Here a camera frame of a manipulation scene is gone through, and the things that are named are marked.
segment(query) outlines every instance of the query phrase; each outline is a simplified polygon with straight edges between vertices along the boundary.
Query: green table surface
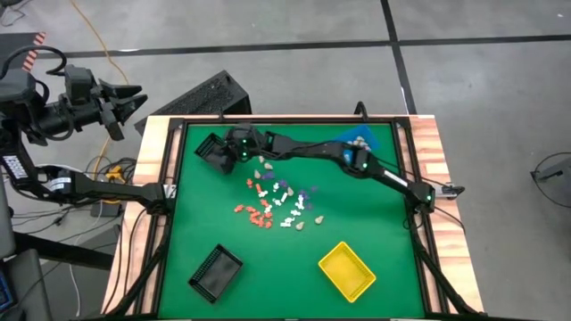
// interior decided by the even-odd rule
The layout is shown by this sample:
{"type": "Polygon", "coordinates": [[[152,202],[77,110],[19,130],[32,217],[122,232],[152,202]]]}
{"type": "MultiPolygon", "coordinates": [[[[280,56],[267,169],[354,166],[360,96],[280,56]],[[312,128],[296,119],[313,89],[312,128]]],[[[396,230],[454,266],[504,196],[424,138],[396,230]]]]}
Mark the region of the green table surface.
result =
{"type": "MultiPolygon", "coordinates": [[[[353,125],[259,126],[301,141],[330,140],[353,125]]],[[[397,163],[389,125],[370,125],[381,147],[373,151],[385,161],[397,163]]],[[[253,179],[263,166],[258,159],[238,163],[222,175],[194,154],[211,132],[223,135],[224,126],[190,126],[178,181],[177,206],[170,238],[169,256],[161,293],[162,318],[334,318],[422,317],[418,274],[410,233],[403,228],[402,196],[372,180],[345,175],[327,160],[292,159],[271,164],[277,179],[297,192],[310,193],[304,210],[291,228],[279,222],[291,217],[297,195],[281,207],[274,205],[273,227],[259,228],[249,213],[235,213],[238,204],[263,211],[253,179]],[[314,219],[323,215],[321,225],[314,219]],[[304,221],[297,231],[294,224],[304,221]],[[345,241],[377,276],[354,302],[348,302],[321,271],[318,262],[339,242],[345,241]],[[218,244],[235,254],[244,265],[221,297],[210,304],[188,280],[218,244]]],[[[275,194],[275,181],[261,181],[265,197],[275,194]]]]}

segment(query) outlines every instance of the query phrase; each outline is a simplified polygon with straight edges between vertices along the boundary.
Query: yellow tray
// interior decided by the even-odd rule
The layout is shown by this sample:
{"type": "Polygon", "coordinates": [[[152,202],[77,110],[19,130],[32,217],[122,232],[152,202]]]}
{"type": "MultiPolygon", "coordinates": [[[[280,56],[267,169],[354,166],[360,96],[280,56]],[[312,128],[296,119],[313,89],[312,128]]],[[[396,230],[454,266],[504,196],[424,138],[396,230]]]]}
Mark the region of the yellow tray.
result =
{"type": "Polygon", "coordinates": [[[377,279],[347,243],[340,242],[319,267],[350,303],[355,302],[377,279]]]}

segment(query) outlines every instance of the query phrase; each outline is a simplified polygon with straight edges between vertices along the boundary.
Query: black plastic basket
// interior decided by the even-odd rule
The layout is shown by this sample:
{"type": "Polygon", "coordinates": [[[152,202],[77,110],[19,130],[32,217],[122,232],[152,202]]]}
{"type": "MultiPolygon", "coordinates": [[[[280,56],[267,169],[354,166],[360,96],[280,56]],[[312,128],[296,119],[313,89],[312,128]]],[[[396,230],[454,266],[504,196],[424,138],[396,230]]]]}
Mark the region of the black plastic basket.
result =
{"type": "Polygon", "coordinates": [[[218,244],[188,283],[208,302],[214,303],[242,268],[242,264],[239,258],[218,244]]]}

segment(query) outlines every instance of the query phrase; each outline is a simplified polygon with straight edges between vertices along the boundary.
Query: gray floor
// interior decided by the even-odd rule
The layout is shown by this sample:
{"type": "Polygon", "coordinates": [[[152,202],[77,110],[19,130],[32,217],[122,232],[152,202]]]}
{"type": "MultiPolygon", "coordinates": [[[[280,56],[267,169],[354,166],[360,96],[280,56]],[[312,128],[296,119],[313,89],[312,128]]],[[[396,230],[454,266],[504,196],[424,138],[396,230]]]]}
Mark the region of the gray floor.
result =
{"type": "MultiPolygon", "coordinates": [[[[400,39],[571,30],[571,3],[565,0],[389,2],[400,39]]],[[[110,49],[388,38],[377,0],[79,0],[79,5],[110,49]]],[[[43,30],[46,43],[64,51],[100,50],[67,0],[34,1],[24,12],[26,18],[0,32],[43,30]]],[[[548,154],[571,150],[571,42],[403,47],[402,54],[418,113],[436,115],[452,178],[467,188],[459,206],[486,310],[502,317],[570,319],[571,210],[542,198],[529,171],[548,154]]],[[[388,47],[115,61],[131,83],[149,94],[130,124],[224,69],[249,92],[256,113],[350,112],[358,100],[371,113],[406,113],[388,47]]],[[[103,58],[71,62],[91,68],[98,78],[121,82],[103,58]]],[[[38,61],[33,73],[57,93],[63,90],[60,80],[42,74],[54,63],[38,61]]],[[[140,137],[130,125],[125,132],[126,139],[111,146],[114,160],[137,156],[140,137]]],[[[65,142],[29,150],[37,163],[83,169],[104,139],[103,128],[92,126],[65,142]]],[[[45,207],[13,193],[9,201],[17,212],[45,207]]],[[[31,231],[50,221],[18,228],[31,231]]],[[[86,213],[77,213],[39,235],[57,240],[92,222],[86,213]]],[[[64,271],[61,278],[67,277],[64,271]]],[[[103,289],[102,282],[83,279],[82,291],[103,289]]],[[[65,304],[74,306],[71,288],[67,298],[65,304]]],[[[98,302],[92,304],[87,313],[98,302]]]]}

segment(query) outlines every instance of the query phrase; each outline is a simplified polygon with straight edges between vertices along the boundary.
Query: black keyboard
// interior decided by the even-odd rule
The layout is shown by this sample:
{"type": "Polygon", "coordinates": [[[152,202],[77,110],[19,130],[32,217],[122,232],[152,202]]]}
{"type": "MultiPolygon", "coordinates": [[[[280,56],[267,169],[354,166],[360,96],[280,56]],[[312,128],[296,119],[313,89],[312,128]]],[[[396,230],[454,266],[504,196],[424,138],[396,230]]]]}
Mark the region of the black keyboard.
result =
{"type": "Polygon", "coordinates": [[[10,289],[10,283],[6,278],[6,273],[4,272],[4,264],[0,261],[0,313],[11,308],[16,299],[13,296],[13,292],[10,289]]]}

